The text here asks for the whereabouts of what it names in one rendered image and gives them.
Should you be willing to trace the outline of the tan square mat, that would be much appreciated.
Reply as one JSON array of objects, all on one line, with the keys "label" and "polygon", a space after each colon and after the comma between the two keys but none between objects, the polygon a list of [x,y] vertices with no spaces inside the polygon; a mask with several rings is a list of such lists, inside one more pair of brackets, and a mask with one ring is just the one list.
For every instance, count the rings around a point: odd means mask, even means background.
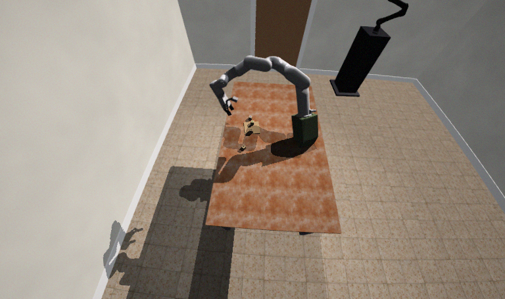
[{"label": "tan square mat", "polygon": [[[254,122],[254,125],[251,125],[250,122],[244,122],[244,127],[245,127],[245,135],[260,133],[260,127],[258,122]],[[253,129],[253,133],[250,133],[250,128]]]}]

